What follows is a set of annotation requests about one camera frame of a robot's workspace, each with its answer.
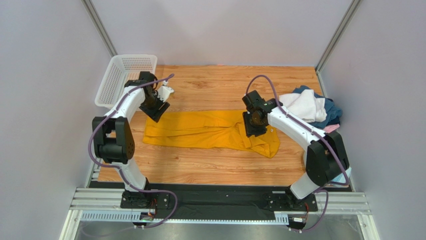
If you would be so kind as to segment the yellow t-shirt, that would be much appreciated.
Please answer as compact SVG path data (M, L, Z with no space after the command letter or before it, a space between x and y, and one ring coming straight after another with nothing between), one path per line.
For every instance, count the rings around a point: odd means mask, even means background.
M260 136L246 135L242 110L166 112L159 122L147 119L143 143L165 147L224 148L274 157L280 139L273 127Z

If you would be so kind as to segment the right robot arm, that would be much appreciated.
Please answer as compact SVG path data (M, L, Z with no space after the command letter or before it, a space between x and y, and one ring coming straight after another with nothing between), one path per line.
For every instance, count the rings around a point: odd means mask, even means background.
M327 184L336 184L335 178L350 168L342 136L324 132L304 122L272 98L265 100L254 90L242 101L246 106L243 121L247 137L265 135L271 129L279 130L304 150L304 174L288 188L291 200L303 200Z

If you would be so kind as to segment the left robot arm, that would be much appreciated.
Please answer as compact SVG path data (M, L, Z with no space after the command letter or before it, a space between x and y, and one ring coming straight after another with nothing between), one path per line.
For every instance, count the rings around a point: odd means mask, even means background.
M116 170L124 182L124 197L150 201L154 190L134 159L136 143L130 127L135 113L141 110L155 123L169 108L168 98L174 90L168 82L175 75L158 79L149 71L124 85L118 102L104 116L92 120L88 153L98 166Z

